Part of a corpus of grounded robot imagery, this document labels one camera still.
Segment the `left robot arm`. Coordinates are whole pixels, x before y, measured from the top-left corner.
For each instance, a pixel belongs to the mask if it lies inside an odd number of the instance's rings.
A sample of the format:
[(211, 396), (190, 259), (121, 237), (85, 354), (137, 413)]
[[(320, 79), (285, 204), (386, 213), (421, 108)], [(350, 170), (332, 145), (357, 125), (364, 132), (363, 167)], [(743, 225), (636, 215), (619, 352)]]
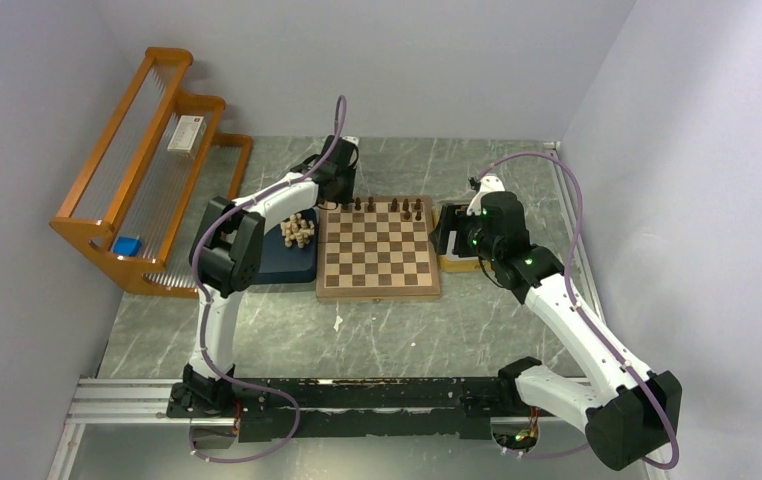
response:
[(234, 376), (237, 313), (259, 274), (264, 237), (291, 215), (353, 197), (358, 146), (329, 136), (323, 150), (254, 194), (210, 201), (190, 252), (199, 309), (194, 350), (171, 390), (167, 416), (208, 418), (242, 411), (243, 393), (269, 396), (274, 388)]

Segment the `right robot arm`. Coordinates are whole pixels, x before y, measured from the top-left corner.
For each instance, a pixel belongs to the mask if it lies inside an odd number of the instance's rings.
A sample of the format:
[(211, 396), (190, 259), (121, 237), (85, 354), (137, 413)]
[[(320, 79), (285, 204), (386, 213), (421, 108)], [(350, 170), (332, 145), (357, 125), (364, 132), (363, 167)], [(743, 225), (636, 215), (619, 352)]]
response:
[(442, 205), (429, 239), (440, 253), (488, 262), (488, 279), (542, 320), (587, 378), (582, 385), (533, 357), (517, 360), (500, 371), (496, 398), (505, 412), (547, 411), (581, 431), (595, 456), (615, 471), (675, 437), (680, 381), (637, 358), (595, 315), (564, 264), (530, 240), (515, 194), (488, 193), (473, 208)]

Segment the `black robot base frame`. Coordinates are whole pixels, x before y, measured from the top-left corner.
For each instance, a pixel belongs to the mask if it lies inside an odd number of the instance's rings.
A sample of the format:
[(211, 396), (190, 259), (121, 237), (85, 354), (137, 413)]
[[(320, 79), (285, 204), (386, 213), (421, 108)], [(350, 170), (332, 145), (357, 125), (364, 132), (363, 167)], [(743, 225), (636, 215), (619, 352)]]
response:
[(540, 412), (499, 377), (257, 378), (172, 386), (170, 419), (224, 425), (240, 443), (292, 438), (451, 435), (506, 440)]

